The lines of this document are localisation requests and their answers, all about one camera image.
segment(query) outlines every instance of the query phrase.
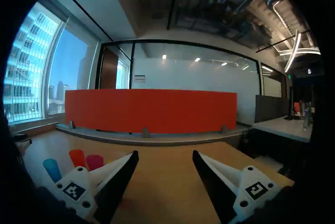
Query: blue cup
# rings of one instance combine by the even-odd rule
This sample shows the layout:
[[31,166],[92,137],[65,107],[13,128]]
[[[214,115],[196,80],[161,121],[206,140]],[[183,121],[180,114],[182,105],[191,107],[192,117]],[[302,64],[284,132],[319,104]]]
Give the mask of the blue cup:
[[60,174],[57,161],[54,159],[47,159],[43,161],[43,166],[45,170],[48,172],[50,178],[53,182],[57,182],[62,178],[62,175]]

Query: wooden table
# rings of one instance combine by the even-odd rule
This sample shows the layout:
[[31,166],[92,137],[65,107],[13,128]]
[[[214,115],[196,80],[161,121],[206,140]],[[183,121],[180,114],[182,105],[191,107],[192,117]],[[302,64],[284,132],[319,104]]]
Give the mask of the wooden table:
[[219,223],[193,164],[193,150],[237,169],[254,165],[281,186],[294,183],[223,142],[178,147],[126,146],[59,131],[34,137],[26,150],[23,159],[34,182],[38,186],[50,183],[42,164],[46,158],[56,159],[62,174],[69,172],[73,165],[68,152],[72,149],[82,149],[85,155],[99,154],[105,162],[139,151],[136,170],[111,223]]

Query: glass wall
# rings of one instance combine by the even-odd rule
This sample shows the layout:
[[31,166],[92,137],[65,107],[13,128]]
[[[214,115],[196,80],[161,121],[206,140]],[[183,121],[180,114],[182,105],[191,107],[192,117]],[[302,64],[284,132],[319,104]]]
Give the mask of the glass wall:
[[132,44],[108,46],[118,58],[116,70],[116,89],[129,89],[129,71]]
[[[253,124],[260,94],[258,63],[239,55],[183,44],[136,43],[132,88],[237,93],[237,121]],[[208,104],[209,110],[215,105]]]

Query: glass building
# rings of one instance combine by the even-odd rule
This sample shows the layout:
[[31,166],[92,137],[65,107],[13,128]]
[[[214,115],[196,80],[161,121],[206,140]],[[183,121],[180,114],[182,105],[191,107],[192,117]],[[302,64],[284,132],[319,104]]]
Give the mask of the glass building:
[[60,20],[39,3],[22,23],[8,58],[4,112],[9,122],[41,118],[42,78]]

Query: red partition panel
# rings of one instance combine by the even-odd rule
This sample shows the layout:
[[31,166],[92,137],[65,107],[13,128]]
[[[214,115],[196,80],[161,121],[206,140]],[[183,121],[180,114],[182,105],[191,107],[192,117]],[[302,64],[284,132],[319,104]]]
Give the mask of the red partition panel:
[[196,133],[236,127],[237,94],[194,90],[69,90],[65,115],[75,126],[104,131]]

